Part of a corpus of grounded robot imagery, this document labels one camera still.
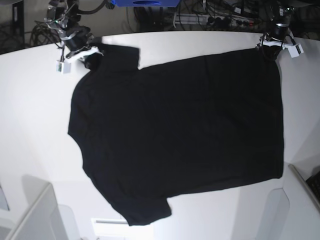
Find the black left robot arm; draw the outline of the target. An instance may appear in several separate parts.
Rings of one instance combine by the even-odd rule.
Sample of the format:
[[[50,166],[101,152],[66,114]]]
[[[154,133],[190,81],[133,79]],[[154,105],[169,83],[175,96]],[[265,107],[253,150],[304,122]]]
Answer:
[[[269,61],[275,61],[285,45],[296,42],[290,30],[294,8],[279,0],[265,0],[259,10],[265,29],[260,38],[260,50]]]

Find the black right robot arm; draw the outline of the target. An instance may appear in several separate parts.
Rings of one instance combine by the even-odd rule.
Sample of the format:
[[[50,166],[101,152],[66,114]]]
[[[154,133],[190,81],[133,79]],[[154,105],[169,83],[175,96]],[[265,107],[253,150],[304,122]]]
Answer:
[[[76,54],[91,49],[89,27],[80,25],[81,15],[77,0],[51,0],[44,20],[60,41]]]

